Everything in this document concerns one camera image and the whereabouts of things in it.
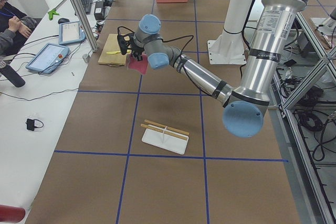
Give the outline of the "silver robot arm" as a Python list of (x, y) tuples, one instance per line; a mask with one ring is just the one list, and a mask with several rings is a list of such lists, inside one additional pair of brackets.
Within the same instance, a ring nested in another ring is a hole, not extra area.
[(243, 30), (254, 0), (230, 0), (222, 34), (208, 43), (213, 65), (246, 66), (240, 84), (232, 87), (160, 36), (160, 20), (147, 14), (130, 36), (134, 54), (146, 54), (153, 69), (172, 66), (185, 74), (198, 88), (220, 101), (224, 107), (223, 124), (238, 137), (252, 137), (262, 128), (269, 106), (268, 89), (281, 59), (296, 14), (308, 0), (261, 0), (263, 11), (244, 54)]

